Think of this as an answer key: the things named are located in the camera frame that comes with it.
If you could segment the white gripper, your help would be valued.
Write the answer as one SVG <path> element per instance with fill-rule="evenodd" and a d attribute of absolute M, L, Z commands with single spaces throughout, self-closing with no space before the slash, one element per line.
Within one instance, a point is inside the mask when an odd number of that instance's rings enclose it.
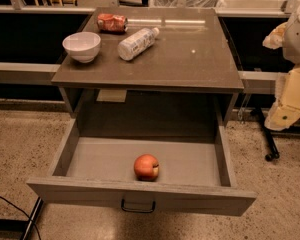
<path fill-rule="evenodd" d="M 269 49 L 282 46 L 286 22 L 278 25 L 265 37 L 262 45 Z M 275 104 L 265 119 L 265 127 L 282 131 L 288 129 L 300 118 L 300 65 L 287 74 L 280 73 L 275 84 Z"/>

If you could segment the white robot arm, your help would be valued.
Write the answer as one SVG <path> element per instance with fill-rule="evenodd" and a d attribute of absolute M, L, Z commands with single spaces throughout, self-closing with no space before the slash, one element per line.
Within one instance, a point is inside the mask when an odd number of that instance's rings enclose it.
<path fill-rule="evenodd" d="M 275 102 L 265 119 L 270 130 L 282 131 L 300 119 L 300 5 L 287 22 L 278 25 L 263 40 L 269 49 L 282 48 L 283 57 L 294 67 L 275 83 Z"/>

